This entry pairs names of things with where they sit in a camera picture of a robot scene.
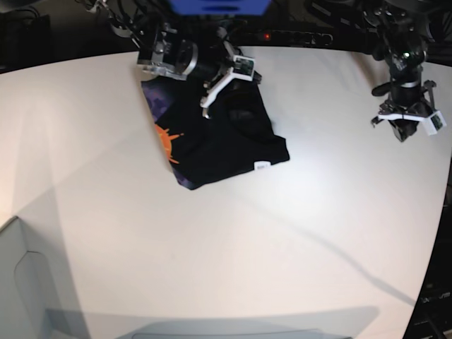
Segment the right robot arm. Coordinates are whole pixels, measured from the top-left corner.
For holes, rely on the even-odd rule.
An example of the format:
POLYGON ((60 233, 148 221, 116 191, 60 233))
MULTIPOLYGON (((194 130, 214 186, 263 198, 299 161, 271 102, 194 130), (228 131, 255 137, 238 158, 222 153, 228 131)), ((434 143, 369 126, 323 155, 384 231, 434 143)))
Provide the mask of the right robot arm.
POLYGON ((250 5, 241 1, 82 1, 86 11, 105 11, 113 32, 133 41, 137 65, 154 77, 203 83, 203 117, 232 81, 261 82, 253 57, 231 42, 250 5))

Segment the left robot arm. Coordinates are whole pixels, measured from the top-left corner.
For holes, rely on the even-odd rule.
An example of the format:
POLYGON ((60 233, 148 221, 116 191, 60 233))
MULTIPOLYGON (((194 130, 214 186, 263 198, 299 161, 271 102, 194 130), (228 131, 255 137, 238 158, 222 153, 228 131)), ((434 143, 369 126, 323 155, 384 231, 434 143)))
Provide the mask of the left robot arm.
POLYGON ((419 19, 427 5, 409 1, 364 1, 366 21, 377 29, 378 42, 372 51, 377 61, 388 66, 387 82, 372 89, 374 97, 385 97, 377 115, 376 126, 383 121, 391 125, 402 143, 422 124, 429 135, 445 126, 435 107, 434 81, 423 81, 423 63, 427 60, 427 43, 419 32, 419 19))

